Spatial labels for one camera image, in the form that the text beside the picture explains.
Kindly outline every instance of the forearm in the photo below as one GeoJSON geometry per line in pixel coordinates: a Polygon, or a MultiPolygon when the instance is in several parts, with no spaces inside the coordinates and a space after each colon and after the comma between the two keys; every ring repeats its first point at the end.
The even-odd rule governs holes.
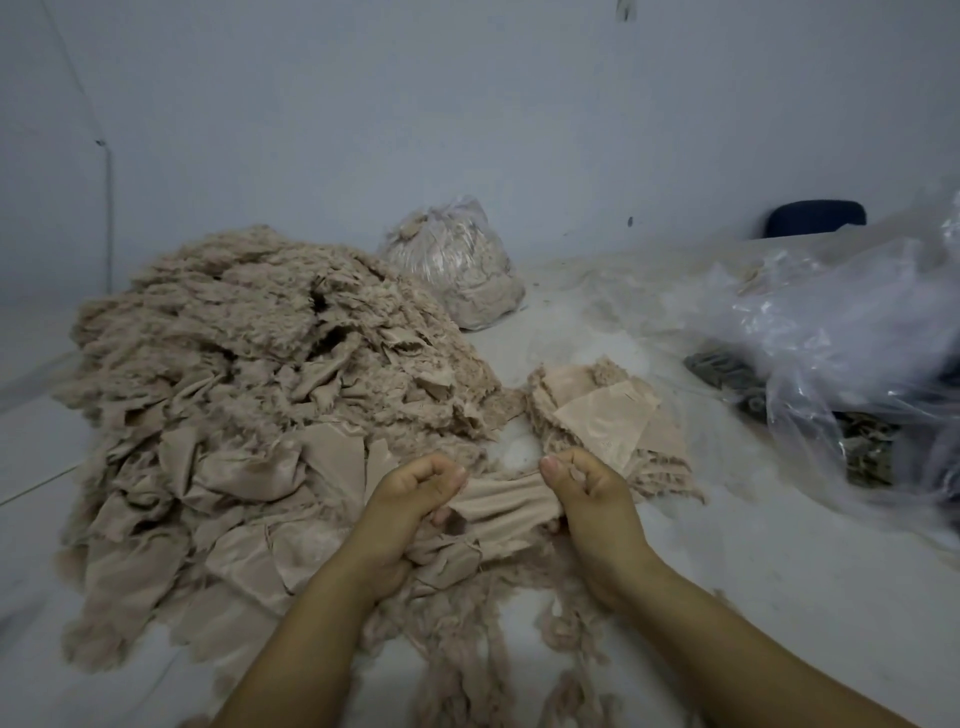
{"type": "Polygon", "coordinates": [[[214,721],[214,728],[336,725],[372,603],[331,559],[310,580],[214,721]]]}
{"type": "Polygon", "coordinates": [[[724,728],[907,728],[666,565],[627,580],[626,617],[724,728]]]}

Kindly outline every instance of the left hand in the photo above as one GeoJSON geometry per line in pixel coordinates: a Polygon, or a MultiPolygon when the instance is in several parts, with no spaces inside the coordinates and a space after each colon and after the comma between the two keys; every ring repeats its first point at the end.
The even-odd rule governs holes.
{"type": "Polygon", "coordinates": [[[413,567],[403,552],[420,522],[433,514],[434,525],[442,525],[450,515],[446,503],[466,482],[467,471],[438,452],[390,471],[331,561],[355,579],[371,606],[393,594],[413,567]]]}

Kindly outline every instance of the transparent plastic bag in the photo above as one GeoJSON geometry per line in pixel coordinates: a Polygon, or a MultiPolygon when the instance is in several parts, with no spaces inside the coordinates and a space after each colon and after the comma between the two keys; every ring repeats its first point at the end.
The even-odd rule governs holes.
{"type": "Polygon", "coordinates": [[[416,210],[387,233],[381,257],[422,280],[460,328],[488,327],[525,288],[480,203],[461,197],[416,210]]]}
{"type": "Polygon", "coordinates": [[[929,533],[944,516],[960,525],[960,214],[926,215],[938,219],[911,210],[878,226],[925,228],[921,238],[877,244],[868,226],[836,233],[845,255],[827,238],[772,251],[746,286],[711,290],[687,324],[765,382],[759,411],[815,475],[812,495],[929,533]],[[867,487],[851,485],[858,474],[867,487]]]}

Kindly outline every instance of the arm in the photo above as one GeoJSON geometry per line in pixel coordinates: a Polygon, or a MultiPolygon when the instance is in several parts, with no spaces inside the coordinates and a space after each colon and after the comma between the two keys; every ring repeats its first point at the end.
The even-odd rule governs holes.
{"type": "Polygon", "coordinates": [[[388,473],[340,550],[307,584],[211,728],[327,728],[340,719],[350,663],[373,605],[400,588],[423,518],[440,525],[467,473],[427,455],[388,473]]]}
{"type": "Polygon", "coordinates": [[[728,728],[910,728],[671,570],[646,543],[626,482],[582,449],[543,458],[597,598],[628,619],[728,728]],[[570,466],[586,475],[581,484],[570,466]]]}

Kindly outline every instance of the fabric pile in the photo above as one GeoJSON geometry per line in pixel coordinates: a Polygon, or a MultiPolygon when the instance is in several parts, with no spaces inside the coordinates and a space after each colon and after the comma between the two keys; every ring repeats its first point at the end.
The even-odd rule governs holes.
{"type": "MultiPolygon", "coordinates": [[[[510,726],[498,605],[551,589],[559,614],[546,610],[540,631],[575,668],[543,724],[610,724],[615,701],[586,670],[604,659],[603,615],[551,536],[560,504],[538,473],[492,472],[482,446],[524,395],[414,283],[350,249],[225,232],[85,305],[74,338],[83,364],[60,397],[99,440],[59,555],[86,596],[62,638],[70,663],[119,666],[155,619],[214,662],[226,696],[383,474],[439,449],[471,479],[444,530],[421,530],[418,567],[362,649],[402,635],[423,656],[414,724],[510,726]]],[[[683,437],[645,382],[601,360],[538,370],[531,385],[545,449],[591,449],[637,499],[697,495],[683,437]]]]}

